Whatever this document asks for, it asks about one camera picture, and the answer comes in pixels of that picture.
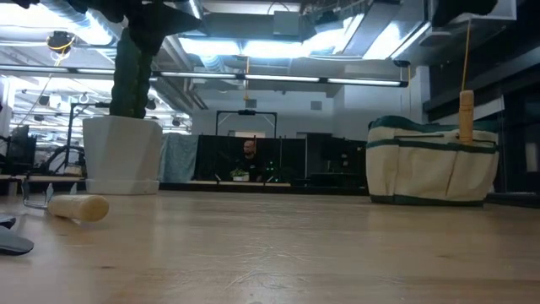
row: cable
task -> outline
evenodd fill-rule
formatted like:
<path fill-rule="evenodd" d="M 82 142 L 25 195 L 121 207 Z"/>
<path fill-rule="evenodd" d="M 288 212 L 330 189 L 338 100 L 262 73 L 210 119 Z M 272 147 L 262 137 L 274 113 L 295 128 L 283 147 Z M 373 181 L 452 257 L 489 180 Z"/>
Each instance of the cable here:
<path fill-rule="evenodd" d="M 462 78 L 462 91 L 465 90 L 465 83 L 467 81 L 467 65 L 469 60 L 469 41 L 471 40 L 471 20 L 467 23 L 467 41 L 465 42 L 465 60 L 463 61 L 463 78 Z"/>
<path fill-rule="evenodd" d="M 247 60 L 246 60 L 246 75 L 250 73 L 250 58 L 248 57 Z M 247 89 L 248 89 L 248 85 L 249 85 L 249 80 L 246 80 L 246 87 L 245 87 L 245 92 L 244 92 L 244 100 L 248 100 L 250 99 L 250 96 L 247 95 Z"/>
<path fill-rule="evenodd" d="M 272 4 L 270 4 L 270 7 L 268 8 L 267 14 L 270 14 L 270 9 L 272 9 L 273 5 L 276 4 L 276 3 L 281 4 L 285 9 L 287 9 L 287 12 L 290 12 L 290 9 L 287 7 L 287 5 L 285 5 L 284 3 L 280 2 L 280 1 L 274 1 L 274 2 L 272 2 Z"/>
<path fill-rule="evenodd" d="M 58 67 L 60 65 L 60 63 L 62 63 L 62 60 L 64 60 L 66 57 L 64 57 L 64 53 L 66 52 L 66 50 L 73 44 L 73 41 L 74 41 L 74 38 L 71 39 L 71 41 L 69 43 L 67 43 L 65 46 L 63 46 L 62 48 L 62 54 L 60 54 L 60 57 L 57 59 L 57 61 L 54 63 L 54 66 L 55 67 Z M 41 90 L 40 92 L 40 95 L 35 99 L 35 102 L 34 102 L 34 105 L 32 105 L 32 107 L 30 108 L 30 110 L 28 111 L 28 113 L 26 114 L 26 116 L 17 124 L 17 127 L 18 128 L 20 125 L 22 125 L 24 123 L 24 121 L 26 121 L 26 119 L 28 118 L 28 116 L 30 116 L 30 114 L 32 114 L 32 112 L 34 111 L 35 107 L 37 106 L 37 104 L 39 103 L 40 101 L 40 98 L 43 96 L 43 94 L 45 93 L 45 90 L 47 89 L 47 86 L 49 85 L 49 83 L 51 82 L 51 79 L 52 79 L 52 75 L 53 73 L 50 73 L 49 74 L 49 77 L 47 79 L 47 81 L 45 82 L 45 85 L 43 86 L 43 90 Z"/>

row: green trim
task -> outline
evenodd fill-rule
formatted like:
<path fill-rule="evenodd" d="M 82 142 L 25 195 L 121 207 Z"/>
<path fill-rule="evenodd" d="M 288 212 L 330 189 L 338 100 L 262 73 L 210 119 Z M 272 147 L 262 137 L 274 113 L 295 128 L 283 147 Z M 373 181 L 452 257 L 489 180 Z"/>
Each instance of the green trim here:
<path fill-rule="evenodd" d="M 497 122 L 475 122 L 472 126 L 472 129 L 476 131 L 486 131 L 486 132 L 497 133 L 499 129 L 498 126 L 499 125 L 497 124 Z M 446 131 L 459 129 L 457 125 L 439 125 L 439 124 L 423 125 L 416 122 L 412 122 L 405 117 L 392 116 L 392 115 L 377 118 L 370 124 L 370 129 L 378 128 L 378 127 L 400 128 L 403 130 L 416 131 L 416 132 L 421 132 L 421 133 L 446 132 Z"/>
<path fill-rule="evenodd" d="M 441 151 L 463 151 L 467 153 L 481 153 L 481 154 L 495 154 L 499 147 L 494 144 L 493 147 L 475 147 L 465 144 L 436 144 L 428 143 L 422 141 L 411 141 L 411 140 L 399 140 L 399 139 L 381 139 L 374 142 L 367 143 L 365 146 L 366 149 L 385 146 L 385 145 L 396 145 L 399 147 L 408 147 L 408 148 L 424 148 L 424 149 L 435 149 Z"/>
<path fill-rule="evenodd" d="M 413 206 L 482 207 L 483 201 L 449 201 L 443 199 L 417 198 L 407 195 L 370 195 L 372 203 Z"/>

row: cactus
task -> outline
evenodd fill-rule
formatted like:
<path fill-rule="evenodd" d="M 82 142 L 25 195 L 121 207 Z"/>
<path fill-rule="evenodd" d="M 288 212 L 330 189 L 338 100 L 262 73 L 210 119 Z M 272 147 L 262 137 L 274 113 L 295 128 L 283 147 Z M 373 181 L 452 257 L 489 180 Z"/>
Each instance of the cactus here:
<path fill-rule="evenodd" d="M 122 32 L 116 50 L 111 115 L 144 118 L 144 107 L 150 90 L 152 56 L 138 49 L 129 35 L 129 29 Z"/>

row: black partition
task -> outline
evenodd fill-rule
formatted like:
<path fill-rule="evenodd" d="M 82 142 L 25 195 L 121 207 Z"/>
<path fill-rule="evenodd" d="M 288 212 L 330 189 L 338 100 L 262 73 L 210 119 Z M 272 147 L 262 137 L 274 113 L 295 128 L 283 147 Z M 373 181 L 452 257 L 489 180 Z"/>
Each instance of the black partition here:
<path fill-rule="evenodd" d="M 292 182 L 304 178 L 305 141 L 296 138 L 237 138 L 200 135 L 193 178 L 198 181 L 230 181 L 230 172 L 243 157 L 246 140 L 256 142 L 256 153 L 264 162 L 262 175 L 268 182 Z"/>
<path fill-rule="evenodd" d="M 194 180 L 231 181 L 246 140 L 256 141 L 264 182 L 293 186 L 366 187 L 365 142 L 308 134 L 307 138 L 237 138 L 201 135 Z"/>

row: desk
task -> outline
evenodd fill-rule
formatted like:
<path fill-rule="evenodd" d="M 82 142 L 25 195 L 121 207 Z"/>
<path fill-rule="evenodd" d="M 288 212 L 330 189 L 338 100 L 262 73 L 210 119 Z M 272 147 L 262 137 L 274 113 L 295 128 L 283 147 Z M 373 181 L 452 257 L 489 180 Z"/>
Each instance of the desk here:
<path fill-rule="evenodd" d="M 24 209 L 2 303 L 537 304 L 540 213 L 368 198 L 162 192 L 78 224 Z M 0 204 L 19 213 L 21 204 Z"/>

